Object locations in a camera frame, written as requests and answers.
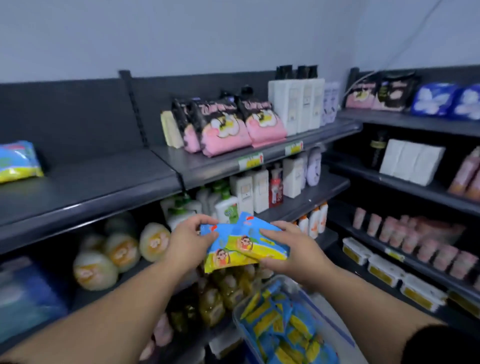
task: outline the stack of packets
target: stack of packets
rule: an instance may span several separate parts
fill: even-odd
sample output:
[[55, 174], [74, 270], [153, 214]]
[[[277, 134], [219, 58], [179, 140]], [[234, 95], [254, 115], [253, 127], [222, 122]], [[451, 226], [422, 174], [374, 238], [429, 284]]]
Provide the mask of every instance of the stack of packets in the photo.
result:
[[274, 281], [252, 297], [240, 327], [267, 364], [338, 364], [335, 349], [315, 329], [311, 313]]
[[215, 269], [258, 263], [262, 258], [285, 260], [289, 247], [264, 237], [259, 229], [281, 231], [278, 227], [242, 212], [236, 224], [201, 225], [200, 235], [217, 231], [205, 258], [205, 273]]

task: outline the hand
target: hand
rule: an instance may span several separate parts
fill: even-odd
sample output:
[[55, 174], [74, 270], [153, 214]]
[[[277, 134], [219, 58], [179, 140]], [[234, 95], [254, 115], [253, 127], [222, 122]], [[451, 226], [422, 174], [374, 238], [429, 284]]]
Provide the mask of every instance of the hand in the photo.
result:
[[287, 260], [264, 258], [260, 263], [267, 269], [285, 274], [300, 284], [315, 286], [320, 276], [329, 272], [335, 265], [327, 258], [318, 244], [310, 236], [286, 221], [275, 221], [272, 225], [283, 231], [260, 229], [260, 233], [271, 240], [288, 245], [290, 256]]
[[165, 261], [180, 269], [182, 275], [195, 269], [205, 259], [207, 249], [218, 238], [216, 231], [204, 236], [198, 235], [200, 224], [216, 225], [218, 220], [208, 215], [197, 214], [182, 221], [172, 232], [170, 244], [165, 252]]

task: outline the dark gray shelf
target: dark gray shelf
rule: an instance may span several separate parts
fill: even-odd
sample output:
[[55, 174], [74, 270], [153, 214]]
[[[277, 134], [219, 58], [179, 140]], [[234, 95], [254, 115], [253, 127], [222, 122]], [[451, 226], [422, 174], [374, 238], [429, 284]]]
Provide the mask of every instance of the dark gray shelf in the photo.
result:
[[338, 225], [339, 227], [348, 231], [353, 237], [359, 239], [361, 242], [372, 246], [382, 252], [385, 248], [389, 248], [405, 257], [403, 261], [409, 267], [412, 267], [417, 272], [433, 279], [441, 285], [453, 289], [464, 297], [480, 302], [480, 292], [474, 289], [467, 282], [452, 277], [444, 272], [435, 269], [427, 263], [423, 263], [415, 257], [402, 252], [401, 249], [393, 248], [380, 240], [371, 237], [363, 230], [357, 230], [352, 227], [353, 215], [355, 208], [351, 205], [339, 201], [332, 201], [328, 208], [328, 221]]
[[0, 185], [0, 254], [179, 191], [175, 171], [146, 149]]
[[261, 148], [243, 148], [221, 156], [209, 158], [202, 153], [190, 154], [183, 149], [154, 146], [151, 149], [182, 177], [185, 188], [191, 189], [240, 171], [238, 160], [263, 152], [264, 164], [285, 157], [285, 147], [299, 141], [308, 150], [324, 143], [360, 132], [362, 124], [355, 121], [336, 121], [316, 130], [288, 137], [285, 141]]
[[350, 176], [357, 176], [480, 217], [479, 203], [449, 194], [436, 181], [428, 186], [420, 186], [368, 169], [362, 165], [358, 158], [338, 152], [325, 153], [322, 161], [330, 165], [333, 170], [339, 170]]
[[268, 222], [277, 220], [294, 221], [350, 186], [350, 180], [332, 174], [326, 169], [323, 168], [318, 185], [305, 187], [301, 194], [295, 198], [284, 196], [283, 204], [280, 206], [269, 208], [255, 215]]
[[466, 332], [480, 339], [480, 320], [474, 318], [473, 316], [464, 314], [463, 312], [458, 311], [448, 305], [440, 307], [436, 313], [427, 311], [426, 309], [418, 305], [416, 302], [402, 295], [399, 289], [390, 287], [388, 284], [384, 283], [383, 281], [375, 277], [373, 274], [370, 274], [367, 271], [366, 267], [359, 266], [352, 259], [347, 257], [342, 252], [342, 249], [338, 244], [332, 245], [325, 253], [327, 257], [329, 257], [332, 262], [334, 262], [337, 266], [357, 274], [363, 280], [369, 282], [375, 287], [387, 292], [388, 294], [394, 296], [395, 298], [403, 302], [410, 304], [411, 306], [425, 312], [430, 316], [434, 316], [439, 320], [442, 320], [451, 327], [454, 327], [460, 331]]
[[329, 228], [325, 228], [325, 231], [319, 234], [315, 241], [318, 246], [325, 251], [338, 241], [338, 233]]
[[344, 109], [337, 114], [341, 120], [355, 120], [369, 124], [396, 126], [399, 128], [428, 130], [431, 132], [480, 136], [480, 122], [457, 121], [445, 118], [414, 116], [400, 112]]

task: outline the pink sanitary pad package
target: pink sanitary pad package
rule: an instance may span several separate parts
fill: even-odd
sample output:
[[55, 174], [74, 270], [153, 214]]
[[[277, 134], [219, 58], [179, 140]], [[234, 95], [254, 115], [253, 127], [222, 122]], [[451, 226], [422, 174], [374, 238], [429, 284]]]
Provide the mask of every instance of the pink sanitary pad package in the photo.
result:
[[272, 110], [271, 102], [237, 98], [237, 105], [254, 148], [284, 140], [287, 136], [287, 130], [280, 117]]
[[190, 117], [194, 125], [202, 126], [200, 145], [207, 157], [252, 145], [234, 102], [227, 99], [192, 101]]
[[174, 99], [172, 101], [172, 114], [177, 122], [180, 134], [185, 143], [184, 149], [189, 153], [200, 152], [198, 130], [195, 129], [188, 116], [188, 102]]

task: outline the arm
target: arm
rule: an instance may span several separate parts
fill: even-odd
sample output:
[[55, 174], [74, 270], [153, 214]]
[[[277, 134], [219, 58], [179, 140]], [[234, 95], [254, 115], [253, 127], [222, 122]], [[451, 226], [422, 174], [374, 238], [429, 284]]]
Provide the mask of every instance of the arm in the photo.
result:
[[6, 352], [0, 361], [32, 364], [137, 363], [182, 277], [200, 264], [218, 233], [197, 236], [195, 215], [172, 233], [164, 259], [94, 303]]
[[284, 231], [261, 231], [290, 246], [288, 260], [264, 259], [262, 264], [315, 288], [338, 312], [371, 364], [399, 364], [408, 339], [421, 328], [442, 324], [409, 304], [335, 266], [315, 240], [295, 225], [273, 223]]

